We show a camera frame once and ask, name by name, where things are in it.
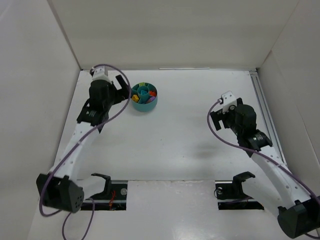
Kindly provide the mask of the yellow lego brick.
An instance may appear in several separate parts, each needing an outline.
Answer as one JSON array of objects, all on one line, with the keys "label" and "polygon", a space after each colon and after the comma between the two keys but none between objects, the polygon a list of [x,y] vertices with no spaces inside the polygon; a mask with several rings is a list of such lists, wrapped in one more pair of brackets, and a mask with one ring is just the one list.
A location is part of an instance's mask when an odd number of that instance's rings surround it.
[{"label": "yellow lego brick", "polygon": [[138,95],[136,95],[136,94],[134,94],[131,99],[132,99],[135,103],[138,103],[139,100],[140,100],[139,97],[138,97]]}]

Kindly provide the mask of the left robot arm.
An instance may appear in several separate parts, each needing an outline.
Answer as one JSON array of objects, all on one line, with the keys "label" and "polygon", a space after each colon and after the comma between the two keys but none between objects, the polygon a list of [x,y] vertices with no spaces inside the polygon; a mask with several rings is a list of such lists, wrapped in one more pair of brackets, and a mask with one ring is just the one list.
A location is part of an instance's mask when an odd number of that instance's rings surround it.
[{"label": "left robot arm", "polygon": [[89,98],[76,119],[75,130],[66,149],[49,172],[39,174],[36,179],[39,211],[44,217],[47,214],[43,207],[76,213],[85,200],[95,195],[108,196],[112,190],[108,175],[93,173],[86,179],[78,179],[78,174],[89,147],[103,127],[113,120],[109,116],[111,107],[130,100],[131,86],[124,73],[115,77],[120,89],[106,73],[93,73],[91,76]]}]

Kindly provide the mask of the teal square lego brick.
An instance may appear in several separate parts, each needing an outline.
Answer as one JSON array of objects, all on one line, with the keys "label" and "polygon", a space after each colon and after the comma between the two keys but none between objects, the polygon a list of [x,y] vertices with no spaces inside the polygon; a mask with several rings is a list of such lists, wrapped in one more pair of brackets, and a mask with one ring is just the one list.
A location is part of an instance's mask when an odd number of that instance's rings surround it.
[{"label": "teal square lego brick", "polygon": [[141,98],[144,98],[145,96],[148,96],[149,95],[149,92],[148,91],[146,91],[146,90],[141,90],[140,91],[140,97]]}]

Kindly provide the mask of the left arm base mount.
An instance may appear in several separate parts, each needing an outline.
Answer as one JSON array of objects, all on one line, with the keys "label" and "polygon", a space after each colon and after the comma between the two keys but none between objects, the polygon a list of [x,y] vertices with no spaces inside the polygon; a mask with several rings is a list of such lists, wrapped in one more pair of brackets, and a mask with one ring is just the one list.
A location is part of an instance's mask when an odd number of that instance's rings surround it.
[{"label": "left arm base mount", "polygon": [[75,202],[82,211],[125,211],[127,208],[127,180],[112,180],[108,175],[93,173],[86,179],[77,180],[76,185],[84,193]]}]

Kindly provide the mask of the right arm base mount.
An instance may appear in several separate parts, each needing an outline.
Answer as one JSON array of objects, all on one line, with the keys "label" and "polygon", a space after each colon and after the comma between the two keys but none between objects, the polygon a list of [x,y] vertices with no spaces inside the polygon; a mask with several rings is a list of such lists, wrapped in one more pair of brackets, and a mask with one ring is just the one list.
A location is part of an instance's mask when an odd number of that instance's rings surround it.
[{"label": "right arm base mount", "polygon": [[264,210],[262,204],[243,192],[242,183],[255,175],[249,171],[235,175],[232,180],[216,180],[213,192],[217,207],[223,210]]}]

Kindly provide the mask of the orange round lego piece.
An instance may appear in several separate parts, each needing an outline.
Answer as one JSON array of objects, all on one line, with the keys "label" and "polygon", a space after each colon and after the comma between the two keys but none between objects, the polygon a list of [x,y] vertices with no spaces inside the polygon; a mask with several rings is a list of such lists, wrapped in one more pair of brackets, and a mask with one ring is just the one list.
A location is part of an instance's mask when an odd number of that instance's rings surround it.
[{"label": "orange round lego piece", "polygon": [[155,91],[149,91],[149,95],[152,97],[156,97],[157,93]]}]

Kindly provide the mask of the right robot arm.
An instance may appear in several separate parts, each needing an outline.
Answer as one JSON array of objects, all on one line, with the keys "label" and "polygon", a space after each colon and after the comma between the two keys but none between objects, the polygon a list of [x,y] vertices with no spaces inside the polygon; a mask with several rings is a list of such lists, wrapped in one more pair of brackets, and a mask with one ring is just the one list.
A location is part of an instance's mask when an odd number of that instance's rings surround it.
[{"label": "right robot arm", "polygon": [[210,131],[217,136],[221,128],[231,130],[237,144],[221,137],[218,140],[245,151],[272,184],[268,187],[258,181],[257,175],[245,171],[232,180],[216,181],[214,193],[217,199],[231,205],[254,199],[276,217],[287,237],[295,239],[306,235],[317,239],[310,232],[320,227],[320,198],[292,174],[269,137],[257,128],[254,108],[244,104],[230,91],[224,93],[214,105],[221,105],[221,109],[209,109],[206,120]]}]

